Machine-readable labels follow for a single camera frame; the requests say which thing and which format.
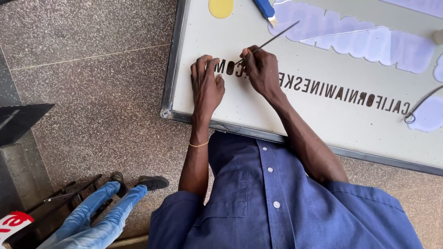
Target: blue utility knife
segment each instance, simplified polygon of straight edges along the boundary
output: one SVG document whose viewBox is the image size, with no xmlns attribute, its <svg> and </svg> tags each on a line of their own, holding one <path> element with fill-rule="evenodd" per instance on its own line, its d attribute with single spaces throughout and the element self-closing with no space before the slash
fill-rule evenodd
<svg viewBox="0 0 443 249">
<path fill-rule="evenodd" d="M 272 7 L 271 3 L 269 2 L 269 0 L 253 0 L 253 1 L 257 5 L 261 14 L 263 14 L 263 16 L 269 20 L 271 25 L 275 27 L 277 24 L 277 19 L 275 16 L 276 12 Z"/>
</svg>

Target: blue denim shirt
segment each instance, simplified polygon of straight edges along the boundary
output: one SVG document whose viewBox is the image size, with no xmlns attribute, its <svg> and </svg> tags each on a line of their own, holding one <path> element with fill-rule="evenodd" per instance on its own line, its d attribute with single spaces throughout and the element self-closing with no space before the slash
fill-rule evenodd
<svg viewBox="0 0 443 249">
<path fill-rule="evenodd" d="M 283 144 L 215 132 L 209 163 L 209 202 L 167 196 L 152 212 L 148 248 L 423 248 L 397 199 L 373 187 L 322 186 Z"/>
</svg>

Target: metal frame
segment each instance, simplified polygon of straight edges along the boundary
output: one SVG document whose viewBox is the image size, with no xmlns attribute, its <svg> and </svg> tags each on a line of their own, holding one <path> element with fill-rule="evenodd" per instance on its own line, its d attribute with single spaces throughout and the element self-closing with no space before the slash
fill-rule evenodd
<svg viewBox="0 0 443 249">
<path fill-rule="evenodd" d="M 169 50 L 169 59 L 167 63 L 166 78 L 163 89 L 163 98 L 160 107 L 160 117 L 177 122 L 183 122 L 191 124 L 191 116 L 188 114 L 176 112 L 172 110 L 172 104 L 174 102 L 174 90 L 175 90 L 175 75 L 177 73 L 177 61 L 179 60 L 182 48 L 182 35 L 183 29 L 186 28 L 187 9 L 190 0 L 179 0 L 177 2 L 177 11 L 175 13 L 174 29 L 172 32 L 171 46 Z M 218 121 L 211 121 L 210 128 L 223 132 L 231 132 L 241 134 L 244 136 L 255 137 L 263 140 L 268 140 L 277 143 L 284 143 L 285 136 L 278 134 L 256 130 L 253 128 L 241 127 L 234 124 L 222 123 Z M 373 163 L 381 163 L 398 168 L 443 176 L 443 169 L 437 167 L 431 167 L 418 163 L 410 163 L 402 160 L 392 159 L 388 157 L 371 155 L 359 151 L 353 151 L 349 149 L 339 148 L 335 146 L 329 146 L 331 150 L 339 156 L 351 157 L 359 160 L 369 161 Z"/>
</svg>

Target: red and white object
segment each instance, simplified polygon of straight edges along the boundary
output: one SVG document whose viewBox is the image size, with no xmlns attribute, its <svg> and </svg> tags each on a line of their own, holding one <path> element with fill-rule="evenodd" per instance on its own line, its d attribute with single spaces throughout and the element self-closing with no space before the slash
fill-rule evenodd
<svg viewBox="0 0 443 249">
<path fill-rule="evenodd" d="M 14 211 L 0 219 L 0 249 L 3 242 L 22 228 L 34 222 L 34 219 L 23 212 Z"/>
</svg>

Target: yellow shape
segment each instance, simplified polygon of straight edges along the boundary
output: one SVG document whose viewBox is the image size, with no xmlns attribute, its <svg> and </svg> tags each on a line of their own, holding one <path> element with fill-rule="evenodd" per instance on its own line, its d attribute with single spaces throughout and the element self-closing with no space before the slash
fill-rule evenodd
<svg viewBox="0 0 443 249">
<path fill-rule="evenodd" d="M 234 9 L 234 0 L 209 0 L 209 11 L 217 18 L 226 18 Z"/>
</svg>

